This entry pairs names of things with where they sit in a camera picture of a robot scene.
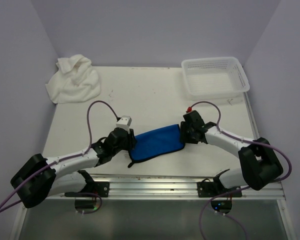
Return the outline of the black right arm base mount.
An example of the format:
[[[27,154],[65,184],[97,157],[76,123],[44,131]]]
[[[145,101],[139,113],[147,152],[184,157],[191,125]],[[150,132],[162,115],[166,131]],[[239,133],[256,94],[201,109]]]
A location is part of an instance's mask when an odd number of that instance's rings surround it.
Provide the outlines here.
[[[212,198],[221,194],[227,193],[225,197],[229,197],[229,192],[240,190],[239,186],[232,188],[225,188],[220,183],[216,183],[209,178],[205,178],[196,183],[197,195],[199,198]],[[241,192],[236,192],[231,194],[232,197],[240,198],[242,197]]]

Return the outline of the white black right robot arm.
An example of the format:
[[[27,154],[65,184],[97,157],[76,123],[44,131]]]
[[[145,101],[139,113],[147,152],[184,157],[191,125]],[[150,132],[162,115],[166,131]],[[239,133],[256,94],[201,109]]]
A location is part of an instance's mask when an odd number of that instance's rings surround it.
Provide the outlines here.
[[[239,159],[239,168],[226,169],[213,177],[211,189],[217,196],[225,196],[241,186],[259,191],[283,174],[283,167],[265,138],[230,137],[229,133],[219,130],[216,123],[205,123],[196,110],[184,114],[183,119],[180,123],[182,143],[216,146]]]

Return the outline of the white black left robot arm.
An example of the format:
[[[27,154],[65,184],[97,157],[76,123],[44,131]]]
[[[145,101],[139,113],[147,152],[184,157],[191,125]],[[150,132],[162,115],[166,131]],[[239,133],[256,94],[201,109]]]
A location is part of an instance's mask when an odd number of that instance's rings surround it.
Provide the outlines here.
[[[10,183],[27,209],[53,195],[73,192],[75,196],[86,197],[93,193],[95,186],[86,169],[109,162],[120,151],[130,151],[136,143],[133,129],[116,127],[88,150],[60,157],[33,155]]]

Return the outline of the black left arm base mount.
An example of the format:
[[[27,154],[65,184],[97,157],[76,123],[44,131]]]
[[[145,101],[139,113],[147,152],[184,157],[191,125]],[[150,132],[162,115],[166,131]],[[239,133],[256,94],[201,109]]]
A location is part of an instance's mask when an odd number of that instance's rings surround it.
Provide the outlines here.
[[[109,196],[110,183],[107,181],[97,181],[88,183],[79,192],[66,192],[65,197],[81,197],[81,198],[92,198],[98,195],[101,198],[107,198]]]

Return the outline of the blue towel with black trim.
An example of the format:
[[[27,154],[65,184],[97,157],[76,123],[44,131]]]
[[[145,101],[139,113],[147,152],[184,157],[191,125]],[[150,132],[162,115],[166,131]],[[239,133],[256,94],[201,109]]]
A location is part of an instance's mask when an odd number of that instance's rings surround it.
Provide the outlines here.
[[[135,136],[136,144],[128,151],[131,168],[134,164],[143,163],[153,158],[178,152],[185,144],[180,141],[181,130],[178,124],[173,124]]]

